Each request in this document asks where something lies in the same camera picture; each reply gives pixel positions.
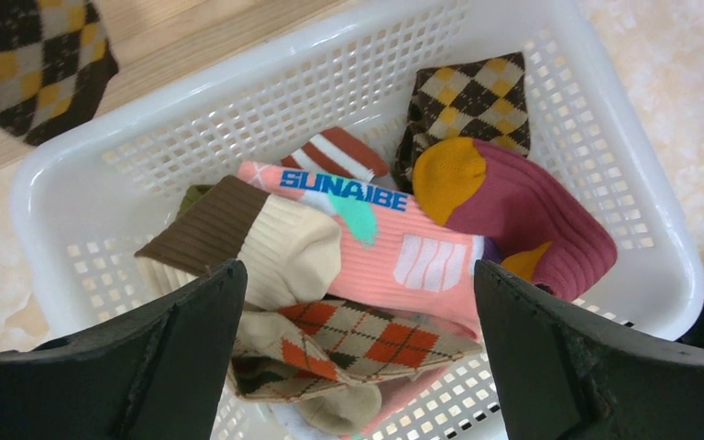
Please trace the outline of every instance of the beige sock toe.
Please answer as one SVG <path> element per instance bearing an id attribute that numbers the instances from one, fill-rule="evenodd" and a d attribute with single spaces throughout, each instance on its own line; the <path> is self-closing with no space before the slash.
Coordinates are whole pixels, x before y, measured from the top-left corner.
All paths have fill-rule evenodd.
<path id="1" fill-rule="evenodd" d="M 333 435 L 354 435 L 379 414 L 381 393 L 373 385 L 356 385 L 295 403 L 298 413 L 315 428 Z"/>

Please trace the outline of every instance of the white plastic basket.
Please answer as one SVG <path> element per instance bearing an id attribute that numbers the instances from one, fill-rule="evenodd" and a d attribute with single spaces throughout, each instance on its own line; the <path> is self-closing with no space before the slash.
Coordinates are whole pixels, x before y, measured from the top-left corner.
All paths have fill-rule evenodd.
<path id="1" fill-rule="evenodd" d="M 392 159 L 415 72 L 523 50 L 531 158 L 614 236 L 619 261 L 577 300 L 674 339 L 703 272 L 683 215 L 592 26 L 569 0 L 374 1 L 225 60 L 57 137 L 16 176 L 11 210 L 53 334 L 152 299 L 133 252 L 192 183 L 348 127 Z M 486 356 L 460 362 L 376 440 L 503 437 Z M 290 438 L 225 391 L 213 438 Z"/>

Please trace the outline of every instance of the checkered pattern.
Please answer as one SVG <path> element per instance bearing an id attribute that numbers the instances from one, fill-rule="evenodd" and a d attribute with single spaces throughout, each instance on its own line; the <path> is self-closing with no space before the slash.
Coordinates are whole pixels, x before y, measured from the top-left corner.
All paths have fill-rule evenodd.
<path id="1" fill-rule="evenodd" d="M 417 72 L 393 172 L 401 188 L 411 192 L 414 163 L 426 149 L 458 137 L 487 140 L 527 156 L 530 128 L 521 52 Z"/>
<path id="2" fill-rule="evenodd" d="M 90 0 L 0 1 L 0 127 L 28 144 L 90 120 L 117 64 Z"/>
<path id="3" fill-rule="evenodd" d="M 240 397 L 295 402 L 444 367 L 482 346 L 349 301 L 242 314 L 229 371 Z"/>

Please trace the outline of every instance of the marble surface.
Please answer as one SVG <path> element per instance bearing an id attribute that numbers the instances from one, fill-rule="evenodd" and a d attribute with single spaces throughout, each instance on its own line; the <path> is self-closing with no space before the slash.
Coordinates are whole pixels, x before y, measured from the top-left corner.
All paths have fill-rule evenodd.
<path id="1" fill-rule="evenodd" d="M 704 0 L 579 0 L 643 121 L 704 263 Z M 9 223 L 0 170 L 0 351 L 50 337 Z"/>

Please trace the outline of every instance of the teal patch on sock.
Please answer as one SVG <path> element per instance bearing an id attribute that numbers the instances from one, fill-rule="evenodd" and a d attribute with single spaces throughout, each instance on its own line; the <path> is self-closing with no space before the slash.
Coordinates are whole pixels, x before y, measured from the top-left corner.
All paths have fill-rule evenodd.
<path id="1" fill-rule="evenodd" d="M 361 245 L 371 247 L 376 245 L 376 237 L 379 234 L 376 213 L 370 203 L 356 198 L 344 198 L 341 196 L 327 194 L 328 200 L 335 211 L 344 219 L 349 232 Z"/>

